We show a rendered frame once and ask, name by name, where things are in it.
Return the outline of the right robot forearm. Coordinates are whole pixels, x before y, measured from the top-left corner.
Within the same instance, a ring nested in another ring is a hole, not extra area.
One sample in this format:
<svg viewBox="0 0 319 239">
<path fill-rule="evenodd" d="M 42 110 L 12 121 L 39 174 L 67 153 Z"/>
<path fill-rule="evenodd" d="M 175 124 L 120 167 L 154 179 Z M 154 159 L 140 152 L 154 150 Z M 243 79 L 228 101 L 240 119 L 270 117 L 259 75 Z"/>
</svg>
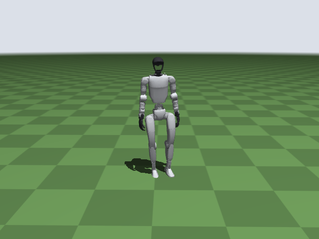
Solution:
<svg viewBox="0 0 319 239">
<path fill-rule="evenodd" d="M 140 103 L 139 103 L 140 107 L 139 107 L 139 117 L 141 117 L 141 114 L 145 113 L 145 102 L 141 102 L 141 96 L 140 96 Z M 144 114 L 145 115 L 145 114 Z"/>
</svg>

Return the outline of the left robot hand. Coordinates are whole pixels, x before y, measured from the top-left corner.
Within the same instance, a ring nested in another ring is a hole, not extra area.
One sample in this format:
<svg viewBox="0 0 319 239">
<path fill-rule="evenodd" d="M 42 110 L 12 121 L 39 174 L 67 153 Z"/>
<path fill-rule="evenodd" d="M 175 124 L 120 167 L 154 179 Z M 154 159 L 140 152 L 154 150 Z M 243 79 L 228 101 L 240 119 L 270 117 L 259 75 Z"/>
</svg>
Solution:
<svg viewBox="0 0 319 239">
<path fill-rule="evenodd" d="M 177 111 L 175 112 L 175 116 L 176 116 L 176 119 L 177 119 L 177 123 L 176 123 L 175 127 L 178 127 L 179 126 L 179 114 L 178 114 Z"/>
</svg>

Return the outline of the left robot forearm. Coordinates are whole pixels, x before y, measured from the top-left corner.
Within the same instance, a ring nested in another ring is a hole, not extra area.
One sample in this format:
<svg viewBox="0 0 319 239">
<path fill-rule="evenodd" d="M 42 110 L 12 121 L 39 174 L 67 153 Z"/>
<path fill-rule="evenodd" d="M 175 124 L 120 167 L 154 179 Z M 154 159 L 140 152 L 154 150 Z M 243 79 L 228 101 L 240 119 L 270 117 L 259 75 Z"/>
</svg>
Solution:
<svg viewBox="0 0 319 239">
<path fill-rule="evenodd" d="M 179 110 L 178 110 L 178 98 L 175 100 L 172 100 L 172 104 L 173 104 L 173 110 L 174 110 L 174 114 L 177 111 L 179 114 Z"/>
</svg>

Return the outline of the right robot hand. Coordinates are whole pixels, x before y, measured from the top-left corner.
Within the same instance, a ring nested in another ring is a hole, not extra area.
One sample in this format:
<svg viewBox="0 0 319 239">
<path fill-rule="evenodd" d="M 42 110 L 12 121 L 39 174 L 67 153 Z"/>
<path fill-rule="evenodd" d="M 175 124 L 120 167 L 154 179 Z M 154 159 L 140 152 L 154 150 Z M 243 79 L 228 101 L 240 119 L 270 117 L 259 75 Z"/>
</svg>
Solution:
<svg viewBox="0 0 319 239">
<path fill-rule="evenodd" d="M 141 114 L 141 117 L 139 117 L 139 127 L 141 130 L 144 130 L 143 128 L 145 128 L 143 125 L 143 119 L 144 119 L 144 114 Z"/>
</svg>

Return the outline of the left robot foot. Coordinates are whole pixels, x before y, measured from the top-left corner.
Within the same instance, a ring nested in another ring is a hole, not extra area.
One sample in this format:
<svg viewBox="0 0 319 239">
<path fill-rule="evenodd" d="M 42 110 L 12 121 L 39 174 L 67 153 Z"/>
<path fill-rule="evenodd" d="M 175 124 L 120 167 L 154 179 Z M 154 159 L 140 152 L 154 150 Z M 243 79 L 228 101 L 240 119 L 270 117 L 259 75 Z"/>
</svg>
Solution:
<svg viewBox="0 0 319 239">
<path fill-rule="evenodd" d="M 168 177 L 174 177 L 174 174 L 173 174 L 173 172 L 172 172 L 172 170 L 171 169 L 167 169 L 166 167 L 164 168 L 164 170 L 165 170 L 165 172 L 166 172 L 166 174 L 167 174 L 167 176 Z"/>
</svg>

